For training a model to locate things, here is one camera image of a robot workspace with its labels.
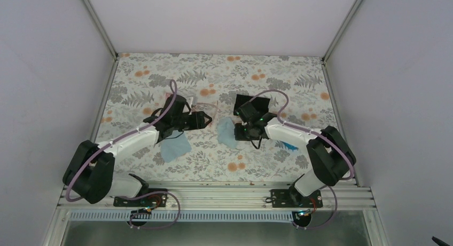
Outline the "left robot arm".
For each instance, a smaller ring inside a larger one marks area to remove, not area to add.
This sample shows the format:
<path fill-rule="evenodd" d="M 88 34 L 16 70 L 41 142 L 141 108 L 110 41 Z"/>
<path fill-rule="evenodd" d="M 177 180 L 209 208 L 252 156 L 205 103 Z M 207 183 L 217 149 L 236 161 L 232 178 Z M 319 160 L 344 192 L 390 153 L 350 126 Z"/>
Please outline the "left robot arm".
<path fill-rule="evenodd" d="M 175 131 L 206 128 L 212 117 L 203 111 L 193 111 L 191 104 L 191 99 L 172 94 L 162 108 L 131 131 L 109 141 L 81 142 L 63 175 L 66 200 L 84 199 L 94 204 L 105 197 L 121 197 L 136 206 L 145 204 L 149 198 L 148 183 L 132 173 L 116 176 L 115 163 L 145 147 L 155 146 Z"/>

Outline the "pink transparent sunglasses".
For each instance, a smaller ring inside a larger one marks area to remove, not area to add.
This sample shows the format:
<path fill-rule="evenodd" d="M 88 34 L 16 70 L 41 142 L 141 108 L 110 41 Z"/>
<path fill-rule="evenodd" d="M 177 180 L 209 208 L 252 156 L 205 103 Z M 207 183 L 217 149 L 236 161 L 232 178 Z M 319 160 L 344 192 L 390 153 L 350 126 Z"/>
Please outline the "pink transparent sunglasses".
<path fill-rule="evenodd" d="M 171 104 L 171 100 L 173 98 L 173 95 L 169 96 L 165 102 L 164 105 L 164 110 L 168 109 L 168 111 L 164 114 L 162 120 L 169 124 L 173 129 L 177 130 L 177 126 L 180 123 L 180 120 L 183 116 L 183 114 L 190 114 L 189 112 L 184 112 L 184 107 L 186 104 L 186 98 L 180 95 L 177 95 L 174 102 Z M 198 103 L 194 101 L 194 105 L 192 107 L 192 112 L 200 112 L 204 111 L 207 113 L 209 116 L 212 117 L 212 119 L 215 117 L 216 112 L 217 112 L 217 106 L 213 104 L 206 104 L 206 103 Z"/>

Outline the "light blue cleaning cloth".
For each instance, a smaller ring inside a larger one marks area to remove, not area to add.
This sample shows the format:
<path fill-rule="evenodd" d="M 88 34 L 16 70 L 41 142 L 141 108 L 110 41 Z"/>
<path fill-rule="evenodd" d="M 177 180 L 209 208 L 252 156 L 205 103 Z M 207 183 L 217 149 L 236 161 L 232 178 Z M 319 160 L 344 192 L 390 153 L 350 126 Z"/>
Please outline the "light blue cleaning cloth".
<path fill-rule="evenodd" d="M 217 124 L 217 141 L 231 149 L 237 148 L 235 124 L 230 117 L 221 118 Z"/>

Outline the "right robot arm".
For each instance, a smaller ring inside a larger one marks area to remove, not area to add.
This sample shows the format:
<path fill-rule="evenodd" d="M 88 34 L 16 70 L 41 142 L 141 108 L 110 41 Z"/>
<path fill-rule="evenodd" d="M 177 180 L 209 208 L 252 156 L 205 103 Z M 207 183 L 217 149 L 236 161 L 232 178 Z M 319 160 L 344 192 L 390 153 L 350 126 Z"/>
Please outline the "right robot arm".
<path fill-rule="evenodd" d="M 235 109 L 234 114 L 241 119 L 235 125 L 237 141 L 270 139 L 306 150 L 311 170 L 290 185 L 289 199 L 295 207 L 309 202 L 314 191 L 354 176 L 356 158 L 335 127 L 310 129 L 283 120 L 280 113 L 261 112 L 250 102 Z"/>

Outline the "black glasses pouch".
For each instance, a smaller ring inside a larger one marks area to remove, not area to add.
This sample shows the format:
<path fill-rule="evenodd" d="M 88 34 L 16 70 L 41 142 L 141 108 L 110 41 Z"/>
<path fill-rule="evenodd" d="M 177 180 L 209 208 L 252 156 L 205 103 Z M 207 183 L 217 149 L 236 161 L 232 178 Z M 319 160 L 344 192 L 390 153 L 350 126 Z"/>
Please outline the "black glasses pouch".
<path fill-rule="evenodd" d="M 251 99 L 252 99 L 252 96 L 247 96 L 244 94 L 236 94 L 235 104 L 234 104 L 234 108 L 233 108 L 233 115 L 238 116 L 236 110 Z M 269 111 L 269 104 L 270 104 L 270 98 L 266 98 L 266 97 L 256 97 L 252 101 L 253 107 L 261 113 L 267 113 Z"/>

